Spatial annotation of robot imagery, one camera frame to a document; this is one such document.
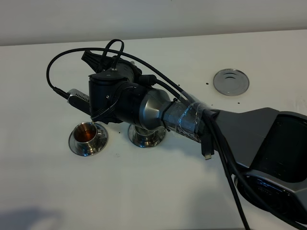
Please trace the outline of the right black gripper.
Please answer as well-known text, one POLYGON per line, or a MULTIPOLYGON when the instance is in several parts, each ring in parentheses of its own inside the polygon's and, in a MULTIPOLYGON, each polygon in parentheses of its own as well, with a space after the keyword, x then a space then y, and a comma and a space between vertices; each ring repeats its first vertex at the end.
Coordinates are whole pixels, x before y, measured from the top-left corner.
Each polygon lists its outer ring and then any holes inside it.
POLYGON ((129 61, 103 57, 92 52, 82 56, 95 72, 89 76, 89 100, 92 120, 114 120, 114 111, 124 91, 136 87, 142 71, 129 61))

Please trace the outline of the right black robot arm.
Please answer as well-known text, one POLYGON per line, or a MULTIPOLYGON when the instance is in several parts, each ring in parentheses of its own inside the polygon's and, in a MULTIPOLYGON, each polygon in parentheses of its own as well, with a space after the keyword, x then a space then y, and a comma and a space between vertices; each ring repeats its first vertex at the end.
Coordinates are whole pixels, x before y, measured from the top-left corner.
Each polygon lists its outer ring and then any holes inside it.
POLYGON ((82 59, 94 70, 88 106, 94 121, 129 123, 134 137, 174 131, 199 142, 206 158, 217 151, 235 197, 306 229, 306 116, 272 108, 212 109, 163 82, 154 88, 154 75, 143 75, 119 56, 85 51, 82 59))

